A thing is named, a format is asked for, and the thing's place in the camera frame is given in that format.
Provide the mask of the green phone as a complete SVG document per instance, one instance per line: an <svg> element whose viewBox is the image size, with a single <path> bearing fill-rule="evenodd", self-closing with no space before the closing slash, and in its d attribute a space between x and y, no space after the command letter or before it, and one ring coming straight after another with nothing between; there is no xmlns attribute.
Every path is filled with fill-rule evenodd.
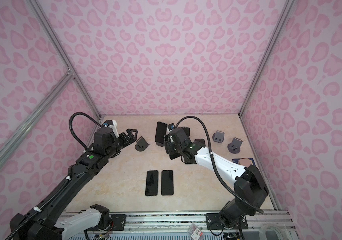
<svg viewBox="0 0 342 240"><path fill-rule="evenodd" d="M157 196L159 184L159 171L148 171L146 177L145 196Z"/></svg>
<svg viewBox="0 0 342 240"><path fill-rule="evenodd" d="M165 143L164 136L167 134L167 124L163 122L157 122L155 142Z"/></svg>

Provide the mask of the silver phone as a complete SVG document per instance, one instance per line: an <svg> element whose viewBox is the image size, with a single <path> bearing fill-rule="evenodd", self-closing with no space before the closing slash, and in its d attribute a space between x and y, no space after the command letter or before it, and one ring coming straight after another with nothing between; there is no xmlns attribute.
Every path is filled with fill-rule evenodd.
<svg viewBox="0 0 342 240"><path fill-rule="evenodd" d="M199 142L203 147L206 147L205 140L204 139L195 139L195 142Z"/></svg>

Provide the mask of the purple phone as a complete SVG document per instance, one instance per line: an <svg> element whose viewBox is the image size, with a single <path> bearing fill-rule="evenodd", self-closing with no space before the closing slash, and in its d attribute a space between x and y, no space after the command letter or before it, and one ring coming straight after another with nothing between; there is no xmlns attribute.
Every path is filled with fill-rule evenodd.
<svg viewBox="0 0 342 240"><path fill-rule="evenodd" d="M162 171L162 196L172 196L174 194L173 170Z"/></svg>

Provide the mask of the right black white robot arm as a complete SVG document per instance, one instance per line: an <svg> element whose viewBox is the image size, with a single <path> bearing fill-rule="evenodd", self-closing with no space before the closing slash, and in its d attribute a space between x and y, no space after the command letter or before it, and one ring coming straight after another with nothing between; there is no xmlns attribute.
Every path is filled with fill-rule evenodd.
<svg viewBox="0 0 342 240"><path fill-rule="evenodd" d="M226 229L239 226L245 216L263 214L261 206L269 190L260 170L231 162L212 150L211 141L204 145L191 141L183 128L175 128L164 136L166 153L170 159L181 157L185 164L205 167L214 172L223 187L233 195L219 212L219 222Z"/></svg>

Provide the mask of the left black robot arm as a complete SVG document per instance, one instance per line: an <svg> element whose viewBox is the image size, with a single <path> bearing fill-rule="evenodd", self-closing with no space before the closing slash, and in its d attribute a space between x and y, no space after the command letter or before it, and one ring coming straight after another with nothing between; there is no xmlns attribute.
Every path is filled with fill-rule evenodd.
<svg viewBox="0 0 342 240"><path fill-rule="evenodd" d="M138 138L138 130L127 129L116 134L114 126L98 129L94 142L68 168L66 177L41 202L25 215L17 214L10 221L8 240L62 240L65 228L56 222L78 192L95 177L109 160Z"/></svg>

